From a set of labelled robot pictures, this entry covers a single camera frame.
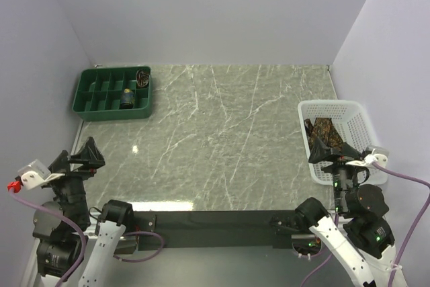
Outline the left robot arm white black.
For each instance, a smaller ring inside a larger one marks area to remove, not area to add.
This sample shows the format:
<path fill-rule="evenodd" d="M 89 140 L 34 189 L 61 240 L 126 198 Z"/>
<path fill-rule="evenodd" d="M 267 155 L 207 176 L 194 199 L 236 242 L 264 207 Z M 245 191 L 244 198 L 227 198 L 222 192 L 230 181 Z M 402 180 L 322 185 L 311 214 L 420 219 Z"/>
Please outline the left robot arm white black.
<path fill-rule="evenodd" d="M 88 229 L 91 221 L 84 181 L 104 165 L 105 159 L 91 136 L 76 154 L 63 151 L 48 167 L 51 174 L 59 173 L 60 177 L 42 185 L 54 192 L 53 200 L 43 207 L 71 220 L 82 231 Z M 135 225 L 132 205 L 118 200 L 106 203 L 97 218 L 99 238 L 107 237 L 104 229 L 107 222 L 121 235 L 130 233 Z M 74 263 L 80 263 L 79 254 L 88 241 L 87 237 L 80 238 L 77 229 L 41 210 L 34 213 L 33 236 L 39 239 L 36 259 L 42 277 L 65 275 Z"/>

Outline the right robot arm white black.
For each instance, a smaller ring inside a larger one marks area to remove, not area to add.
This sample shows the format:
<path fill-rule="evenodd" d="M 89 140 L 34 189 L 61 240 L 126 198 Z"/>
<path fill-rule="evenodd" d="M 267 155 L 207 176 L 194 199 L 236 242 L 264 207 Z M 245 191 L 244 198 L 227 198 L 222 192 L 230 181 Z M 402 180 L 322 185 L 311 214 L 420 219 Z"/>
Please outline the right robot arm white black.
<path fill-rule="evenodd" d="M 359 152 L 347 143 L 329 147 L 316 138 L 308 160 L 328 163 L 322 171 L 332 177 L 335 214 L 348 222 L 340 229 L 316 198 L 308 198 L 295 209 L 298 229 L 327 246 L 354 286 L 406 286 L 404 276 L 390 279 L 401 269 L 394 262 L 395 239 L 384 219 L 389 207 L 382 189 L 358 180 L 359 173 L 369 176 L 372 168 L 386 166 L 387 150 L 368 146 Z"/>

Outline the blue floral yellow tie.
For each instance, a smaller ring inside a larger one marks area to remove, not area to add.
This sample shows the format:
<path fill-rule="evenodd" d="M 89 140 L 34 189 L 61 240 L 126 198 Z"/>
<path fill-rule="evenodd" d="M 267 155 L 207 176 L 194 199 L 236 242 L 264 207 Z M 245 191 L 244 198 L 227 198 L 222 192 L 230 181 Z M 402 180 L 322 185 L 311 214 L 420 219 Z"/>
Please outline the blue floral yellow tie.
<path fill-rule="evenodd" d="M 120 98 L 120 109 L 132 109 L 134 107 L 135 95 L 133 90 L 125 88 Z"/>

